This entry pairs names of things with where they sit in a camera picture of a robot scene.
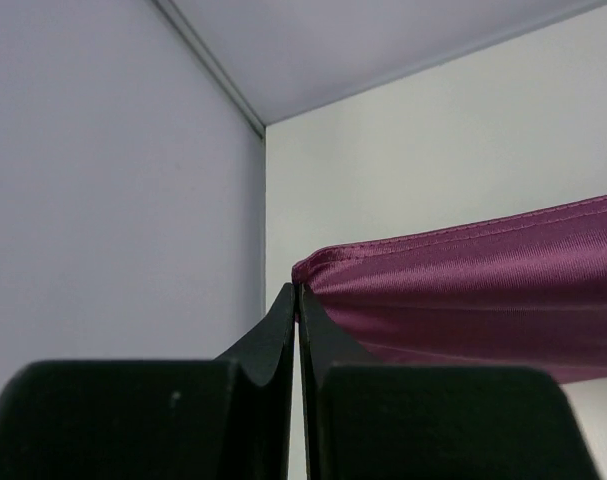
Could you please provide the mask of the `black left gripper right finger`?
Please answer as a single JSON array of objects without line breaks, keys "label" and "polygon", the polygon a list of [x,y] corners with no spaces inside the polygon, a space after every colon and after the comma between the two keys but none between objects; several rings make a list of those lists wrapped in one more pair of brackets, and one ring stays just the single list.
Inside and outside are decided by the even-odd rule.
[{"label": "black left gripper right finger", "polygon": [[297,305],[307,478],[321,479],[319,395],[324,377],[335,364],[374,364],[378,359],[329,317],[309,286],[298,286]]}]

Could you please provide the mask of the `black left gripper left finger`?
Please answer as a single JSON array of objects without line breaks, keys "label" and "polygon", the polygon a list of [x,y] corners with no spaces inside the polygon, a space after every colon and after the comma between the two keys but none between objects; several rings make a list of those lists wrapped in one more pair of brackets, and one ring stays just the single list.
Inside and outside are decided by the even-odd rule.
[{"label": "black left gripper left finger", "polygon": [[265,317],[219,356],[237,367],[222,455],[227,479],[287,477],[295,306],[286,283]]}]

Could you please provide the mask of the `purple satin napkin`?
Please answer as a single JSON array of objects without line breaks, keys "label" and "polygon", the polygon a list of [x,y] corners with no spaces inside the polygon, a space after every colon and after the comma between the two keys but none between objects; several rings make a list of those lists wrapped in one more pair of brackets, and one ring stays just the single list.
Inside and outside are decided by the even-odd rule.
[{"label": "purple satin napkin", "polygon": [[607,195],[298,262],[329,317],[377,357],[607,378]]}]

